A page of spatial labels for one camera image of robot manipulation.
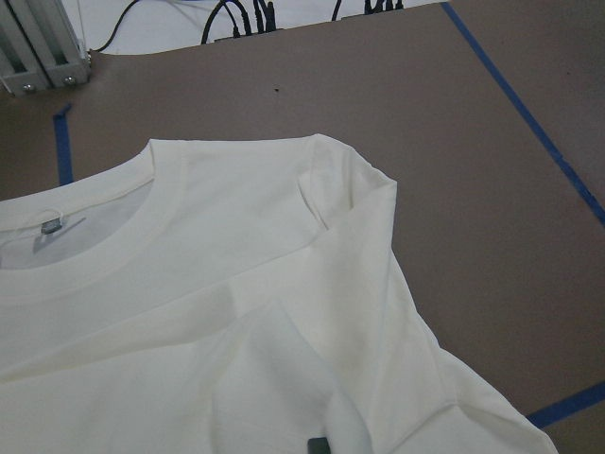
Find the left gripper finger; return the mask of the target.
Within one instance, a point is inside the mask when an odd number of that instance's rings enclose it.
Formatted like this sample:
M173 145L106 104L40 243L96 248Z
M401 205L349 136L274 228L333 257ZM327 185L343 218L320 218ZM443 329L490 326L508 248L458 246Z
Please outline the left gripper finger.
M307 454L331 454L331 447L326 437L309 439L306 448Z

